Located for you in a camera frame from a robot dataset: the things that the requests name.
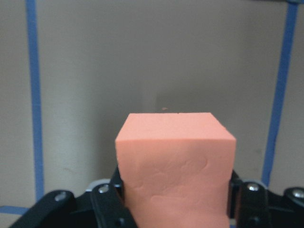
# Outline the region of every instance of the wall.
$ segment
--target wall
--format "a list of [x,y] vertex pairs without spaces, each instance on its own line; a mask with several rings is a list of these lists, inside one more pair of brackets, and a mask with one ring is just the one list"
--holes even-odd
[[[278,115],[272,105],[287,3],[32,3],[0,3],[2,227],[44,192],[78,196],[110,177],[114,139],[131,112],[212,112],[237,138],[235,170],[261,178]],[[270,182],[278,193],[304,185],[303,15],[299,6]]]

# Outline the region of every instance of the top face of block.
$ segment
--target top face of block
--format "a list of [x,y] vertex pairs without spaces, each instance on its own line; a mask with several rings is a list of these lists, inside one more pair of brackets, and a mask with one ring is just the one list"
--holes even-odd
[[169,139],[235,141],[211,113],[129,114],[116,141]]

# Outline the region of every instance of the screw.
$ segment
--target screw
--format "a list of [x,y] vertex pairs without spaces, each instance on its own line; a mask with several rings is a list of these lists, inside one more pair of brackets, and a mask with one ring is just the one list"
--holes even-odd
[[297,198],[304,198],[304,191],[301,189],[293,190],[293,196]]
[[255,183],[249,183],[247,185],[247,188],[250,190],[250,191],[258,191],[259,190],[259,186]]
[[108,184],[104,184],[103,186],[101,186],[99,189],[98,189],[99,193],[105,193],[107,191],[109,191],[109,185]]
[[61,193],[59,193],[58,195],[55,196],[55,201],[61,201],[64,200],[67,197],[67,194],[65,191],[62,191]]

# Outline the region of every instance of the metal screw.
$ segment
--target metal screw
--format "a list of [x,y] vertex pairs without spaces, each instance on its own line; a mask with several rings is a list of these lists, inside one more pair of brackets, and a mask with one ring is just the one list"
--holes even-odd
[[301,189],[293,190],[293,196],[297,198],[304,198],[304,191]]
[[98,189],[99,193],[105,193],[107,191],[109,191],[109,185],[108,184],[104,184],[103,186],[101,186],[99,189]]
[[61,193],[59,193],[58,195],[55,196],[55,201],[61,201],[64,200],[67,197],[67,194],[65,191],[62,191]]
[[247,185],[247,188],[250,190],[250,191],[258,191],[259,190],[259,186],[255,183],[249,183]]

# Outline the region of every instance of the orange foam block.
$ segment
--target orange foam block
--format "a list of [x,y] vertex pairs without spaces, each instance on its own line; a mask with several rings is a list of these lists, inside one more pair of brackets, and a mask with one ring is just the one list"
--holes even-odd
[[115,144],[139,228],[229,227],[236,139],[212,114],[129,114]]

